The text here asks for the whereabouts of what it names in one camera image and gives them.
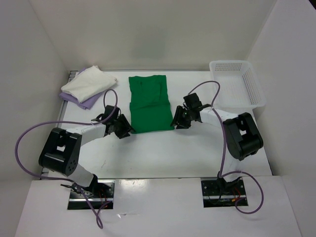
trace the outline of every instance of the lavender cloth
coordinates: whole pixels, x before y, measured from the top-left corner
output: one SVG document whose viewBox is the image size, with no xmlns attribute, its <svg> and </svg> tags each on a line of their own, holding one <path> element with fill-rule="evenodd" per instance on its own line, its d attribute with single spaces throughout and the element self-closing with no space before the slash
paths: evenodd
<svg viewBox="0 0 316 237">
<path fill-rule="evenodd" d="M 94 105 L 94 103 L 97 101 L 97 99 L 102 95 L 103 92 L 100 92 L 92 97 L 90 97 L 89 99 L 87 99 L 86 101 L 83 101 L 82 103 L 79 103 L 79 101 L 76 99 L 76 97 L 67 94 L 65 92 L 61 92 L 59 94 L 59 97 L 61 97 L 63 100 L 66 101 L 70 101 L 75 103 L 76 105 L 78 105 L 80 108 L 86 110 L 86 109 L 91 109 L 92 106 Z"/>
</svg>

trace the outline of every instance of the folded cloth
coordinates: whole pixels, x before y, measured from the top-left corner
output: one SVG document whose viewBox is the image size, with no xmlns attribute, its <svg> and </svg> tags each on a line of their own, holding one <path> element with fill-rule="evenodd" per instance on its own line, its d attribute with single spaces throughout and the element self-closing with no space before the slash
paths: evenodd
<svg viewBox="0 0 316 237">
<path fill-rule="evenodd" d="M 64 85 L 61 90 L 74 96 L 79 103 L 82 103 L 90 97 L 110 88 L 115 83 L 117 83 L 115 77 L 99 70 L 96 66 L 92 66 Z"/>
<path fill-rule="evenodd" d="M 75 103 L 76 105 L 78 105 L 80 108 L 86 110 L 90 110 L 92 108 L 92 106 L 94 105 L 94 103 L 98 100 L 98 98 L 103 94 L 103 92 L 100 92 L 92 97 L 90 97 L 89 99 L 83 101 L 82 103 L 80 103 L 74 96 L 67 94 L 65 92 L 61 92 L 59 94 L 59 97 L 61 97 L 63 100 L 66 101 L 70 101 Z"/>
<path fill-rule="evenodd" d="M 130 77 L 129 110 L 135 133 L 173 130 L 166 76 Z"/>
</svg>

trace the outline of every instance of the white work surface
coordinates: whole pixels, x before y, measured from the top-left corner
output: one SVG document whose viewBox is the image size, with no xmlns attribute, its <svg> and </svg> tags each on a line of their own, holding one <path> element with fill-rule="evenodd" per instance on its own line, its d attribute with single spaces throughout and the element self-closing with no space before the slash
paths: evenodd
<svg viewBox="0 0 316 237">
<path fill-rule="evenodd" d="M 114 86 L 118 93 L 118 107 L 130 121 L 129 103 L 131 92 L 128 77 L 166 75 L 168 97 L 174 115 L 176 107 L 182 105 L 183 97 L 199 83 L 211 80 L 210 72 L 108 72 L 118 79 Z M 203 104 L 211 103 L 214 96 L 208 83 L 196 92 Z M 100 97 L 91 110 L 83 110 L 74 103 L 67 103 L 63 116 L 65 121 L 90 122 L 104 112 Z M 114 105 L 115 97 L 109 92 L 107 105 Z M 228 110 L 234 113 L 250 110 Z M 63 124 L 62 128 L 76 125 Z M 151 132 L 118 139 L 111 134 L 81 147 L 79 163 L 99 178 L 173 178 L 214 177 L 217 175 L 222 156 L 223 135 L 220 128 L 192 122 L 186 130 Z M 264 149 L 243 162 L 244 171 L 252 175 L 272 175 Z"/>
<path fill-rule="evenodd" d="M 101 211 L 103 230 L 91 210 L 67 210 L 69 189 L 60 181 L 33 181 L 16 237 L 300 237 L 278 176 L 257 177 L 265 202 L 255 214 L 235 207 L 204 208 L 199 178 L 117 180 L 113 210 Z M 249 207 L 260 203 L 255 182 L 244 177 Z"/>
</svg>

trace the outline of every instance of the folded towel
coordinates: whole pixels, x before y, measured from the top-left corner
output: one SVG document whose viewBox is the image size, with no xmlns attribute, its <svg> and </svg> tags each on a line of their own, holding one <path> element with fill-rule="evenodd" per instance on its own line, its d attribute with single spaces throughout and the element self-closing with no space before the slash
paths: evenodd
<svg viewBox="0 0 316 237">
<path fill-rule="evenodd" d="M 76 105 L 78 105 L 80 108 L 82 108 L 84 110 L 86 110 L 86 109 L 90 110 L 92 108 L 92 106 L 94 105 L 94 103 L 98 100 L 98 98 L 102 94 L 103 94 L 103 92 L 100 92 L 100 93 L 90 97 L 86 101 L 83 101 L 82 103 L 80 103 L 74 96 L 67 94 L 65 92 L 61 92 L 59 94 L 59 97 L 61 97 L 63 100 L 75 103 Z"/>
<path fill-rule="evenodd" d="M 115 83 L 117 83 L 115 77 L 99 70 L 96 66 L 92 66 L 64 85 L 61 90 L 74 96 L 79 103 L 82 103 L 90 97 L 110 88 Z"/>
</svg>

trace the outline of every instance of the white basket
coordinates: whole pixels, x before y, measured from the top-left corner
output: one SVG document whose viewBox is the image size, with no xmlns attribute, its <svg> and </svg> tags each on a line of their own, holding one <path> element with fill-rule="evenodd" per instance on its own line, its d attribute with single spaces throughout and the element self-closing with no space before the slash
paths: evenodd
<svg viewBox="0 0 316 237">
<path fill-rule="evenodd" d="M 209 64 L 213 79 L 221 90 L 215 103 L 223 108 L 265 106 L 267 100 L 251 63 L 240 60 L 212 61 Z"/>
</svg>

